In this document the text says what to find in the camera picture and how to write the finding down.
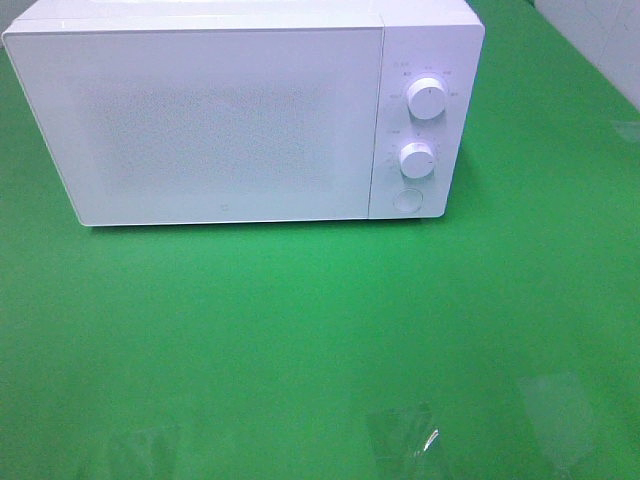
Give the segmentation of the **white microwave oven body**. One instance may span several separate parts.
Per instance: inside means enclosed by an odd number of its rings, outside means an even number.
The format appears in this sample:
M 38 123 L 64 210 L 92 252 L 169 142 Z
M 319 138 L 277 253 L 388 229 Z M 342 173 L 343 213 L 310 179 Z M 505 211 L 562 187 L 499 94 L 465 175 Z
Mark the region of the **white microwave oven body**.
M 463 1 L 38 1 L 10 24 L 2 40 L 8 53 L 5 38 L 11 33 L 356 28 L 378 28 L 383 34 L 369 210 L 358 219 L 439 217 L 446 209 L 485 35 Z M 425 76 L 440 79 L 447 93 L 444 112 L 432 120 L 416 119 L 407 106 L 408 87 Z M 400 170 L 400 150 L 413 142 L 427 143 L 435 155 L 434 170 L 420 179 Z M 393 205 L 407 188 L 423 194 L 422 207 L 413 214 Z

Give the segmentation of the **clear tape patch centre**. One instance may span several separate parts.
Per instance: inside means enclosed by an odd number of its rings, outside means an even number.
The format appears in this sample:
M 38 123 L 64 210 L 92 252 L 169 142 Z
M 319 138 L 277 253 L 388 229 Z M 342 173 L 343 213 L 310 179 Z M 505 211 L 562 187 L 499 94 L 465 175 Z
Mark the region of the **clear tape patch centre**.
M 370 413 L 366 426 L 379 479 L 447 478 L 428 403 Z

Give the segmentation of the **round door release button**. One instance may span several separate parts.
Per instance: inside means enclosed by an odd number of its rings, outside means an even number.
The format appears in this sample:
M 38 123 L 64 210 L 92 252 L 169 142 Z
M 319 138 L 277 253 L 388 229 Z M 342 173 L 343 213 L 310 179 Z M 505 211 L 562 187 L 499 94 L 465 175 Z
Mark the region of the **round door release button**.
M 423 194 L 421 191 L 414 188 L 407 188 L 399 192 L 394 200 L 394 207 L 407 214 L 413 214 L 420 210 L 423 204 Z

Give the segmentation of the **white microwave door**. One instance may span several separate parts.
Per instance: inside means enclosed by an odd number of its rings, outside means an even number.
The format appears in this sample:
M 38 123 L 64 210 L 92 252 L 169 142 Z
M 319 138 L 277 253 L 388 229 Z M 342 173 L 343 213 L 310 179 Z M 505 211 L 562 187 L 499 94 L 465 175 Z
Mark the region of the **white microwave door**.
M 382 40 L 378 28 L 5 38 L 87 226 L 366 217 Z

